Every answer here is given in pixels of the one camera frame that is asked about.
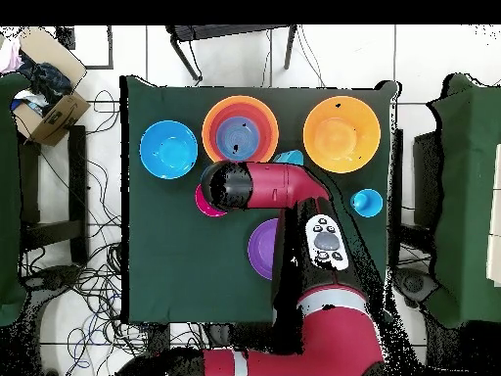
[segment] bowl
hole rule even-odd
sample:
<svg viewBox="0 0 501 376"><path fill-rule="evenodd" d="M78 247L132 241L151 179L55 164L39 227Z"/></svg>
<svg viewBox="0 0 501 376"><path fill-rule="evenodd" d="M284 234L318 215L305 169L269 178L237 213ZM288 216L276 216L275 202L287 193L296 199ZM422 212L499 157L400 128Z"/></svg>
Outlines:
<svg viewBox="0 0 501 376"><path fill-rule="evenodd" d="M373 158L381 129L376 114L363 101L332 97L309 113L302 138L314 163L334 173L347 173Z"/></svg>
<svg viewBox="0 0 501 376"><path fill-rule="evenodd" d="M201 184L199 184L197 189L195 189L195 203L197 204L197 208L199 208L200 212L210 217L220 217L227 213L226 211L219 211L213 208L208 201L205 200Z"/></svg>
<svg viewBox="0 0 501 376"><path fill-rule="evenodd" d="M205 151L213 162L268 162L278 144L278 124L261 101L232 96L207 113L202 128Z"/></svg>
<svg viewBox="0 0 501 376"><path fill-rule="evenodd" d="M198 144L193 132L181 122L165 120L151 125L139 148L147 171L161 179L175 179L192 169Z"/></svg>
<svg viewBox="0 0 501 376"><path fill-rule="evenodd" d="M280 153L273 158L273 163L287 163L289 165L303 165L304 156L300 150L291 150Z"/></svg>
<svg viewBox="0 0 501 376"><path fill-rule="evenodd" d="M268 280L271 280L272 276L277 224L277 218L262 222L255 228L249 239L248 255L250 264L261 277Z"/></svg>

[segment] cardboard box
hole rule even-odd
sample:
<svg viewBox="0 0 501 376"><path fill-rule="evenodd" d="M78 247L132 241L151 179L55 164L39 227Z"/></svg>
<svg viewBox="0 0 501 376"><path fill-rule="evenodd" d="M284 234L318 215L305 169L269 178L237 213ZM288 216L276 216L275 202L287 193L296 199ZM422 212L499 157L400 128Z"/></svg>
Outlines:
<svg viewBox="0 0 501 376"><path fill-rule="evenodd" d="M68 77L73 87L71 95L65 95L44 118L24 103L14 110L14 114L19 117L16 117L18 130L24 137L40 144L55 146L90 107L74 92L78 82L85 76L86 69L72 52L41 27L27 27L19 38L21 49L35 63L46 62L53 65Z"/></svg>

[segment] dark green tablecloth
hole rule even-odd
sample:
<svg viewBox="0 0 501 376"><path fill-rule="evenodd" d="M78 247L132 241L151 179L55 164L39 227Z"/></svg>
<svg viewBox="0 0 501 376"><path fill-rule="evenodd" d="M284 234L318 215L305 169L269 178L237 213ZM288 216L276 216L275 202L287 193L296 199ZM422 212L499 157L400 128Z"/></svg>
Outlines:
<svg viewBox="0 0 501 376"><path fill-rule="evenodd" d="M194 201L195 188L205 167L211 163L202 144L202 124L210 108L223 98L249 95L261 100L273 111L280 130L277 153L292 149L303 151L305 165L312 168L335 194L341 221L349 216L340 204L348 204L350 196L356 191L373 188L382 195L387 193L389 109L390 100L398 90L395 82L383 83L375 90L338 90L153 87L132 76L126 80L130 200L129 321L271 321L270 282L252 269L247 246L255 227L266 219L276 217L277 212L235 211L210 218L198 211ZM342 189L342 199L326 173L312 164L302 144L302 128L308 113L320 101L340 95L363 100L374 110L382 127L380 147L368 164L353 173L330 174ZM196 165L176 180L153 177L139 158L143 133L150 125L164 119L186 124L199 142ZM387 212L383 210L373 218L356 216L355 220L384 279Z"/></svg>
<svg viewBox="0 0 501 376"><path fill-rule="evenodd" d="M0 75L0 326L14 322L26 292L18 280L21 227L21 184L16 123L11 113L14 96L29 81L20 73Z"/></svg>
<svg viewBox="0 0 501 376"><path fill-rule="evenodd" d="M501 143L501 88L463 74L430 103L443 147L443 201L436 225L434 274L442 288L426 301L442 325L501 322L501 288L486 278L496 146Z"/></svg>

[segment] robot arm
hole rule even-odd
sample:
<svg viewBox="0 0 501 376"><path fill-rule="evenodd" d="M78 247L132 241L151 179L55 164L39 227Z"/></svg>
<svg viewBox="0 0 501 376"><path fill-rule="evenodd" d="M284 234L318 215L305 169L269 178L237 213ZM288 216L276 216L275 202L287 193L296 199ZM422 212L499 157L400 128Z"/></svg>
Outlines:
<svg viewBox="0 0 501 376"><path fill-rule="evenodd" d="M220 210L281 209L271 299L277 350L204 351L205 376L374 372L381 347L327 188L302 166L231 162L211 165L202 188Z"/></svg>

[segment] floor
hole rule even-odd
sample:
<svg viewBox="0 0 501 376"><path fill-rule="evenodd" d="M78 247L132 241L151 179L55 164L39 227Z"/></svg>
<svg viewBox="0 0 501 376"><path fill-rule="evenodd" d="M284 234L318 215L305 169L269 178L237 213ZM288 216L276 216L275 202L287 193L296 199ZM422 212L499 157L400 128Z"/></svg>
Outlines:
<svg viewBox="0 0 501 376"><path fill-rule="evenodd" d="M73 53L91 68L78 84L76 91L95 105L78 122L87 130L98 127L109 116L115 116L119 98L118 76L135 74L154 85L193 85L169 43L163 26L112 26L113 68L109 61L109 39L106 26L76 26L76 46ZM484 84L501 80L501 25L305 25L304 34L314 51L327 86L338 88L373 88L378 82L395 79L402 85L397 103L398 127L404 132L404 186L402 205L403 221L412 223L413 162L411 145L419 134L435 130L435 121L425 106L440 94L442 80L455 71L470 73ZM316 87L318 79L304 58L299 42L293 48L291 67L284 70L286 28L273 31L272 74L273 87ZM308 52L308 58L314 61ZM187 44L182 44L191 60ZM269 52L265 32L226 36L194 42L194 52L204 75L202 85L260 86L263 68ZM269 86L270 61L268 60L264 87ZM111 94L98 93L108 90ZM104 124L111 125L113 120ZM68 182L66 140L54 148L44 147L43 153L62 179ZM88 159L103 166L109 176L106 204L110 211L120 214L120 127L117 122L106 132L88 138ZM42 221L68 219L66 186L41 160L40 208ZM102 171L90 164L89 169L100 181ZM108 219L100 203L100 188L94 178L89 178L88 200L95 218L89 218L89 235ZM118 226L104 226L108 242L121 238ZM101 235L90 239L91 251L103 244ZM37 252L29 254L34 259ZM402 250L402 258L410 259L420 253ZM104 262L103 256L94 259L95 266ZM67 243L47 248L40 266L69 263ZM417 357L424 361L426 354L426 330L420 312L406 307L403 299L395 294L399 313L414 346ZM67 293L48 305L42 321L42 357L46 368L59 370L63 376L75 362L68 349L81 354L81 335L73 332L81 327L91 312L84 300L75 293ZM186 325L172 325L173 344L187 342ZM70 376L109 376L109 371L119 369L132 356L114 351L103 339L93 339L86 354ZM103 363L108 366L96 369Z"/></svg>

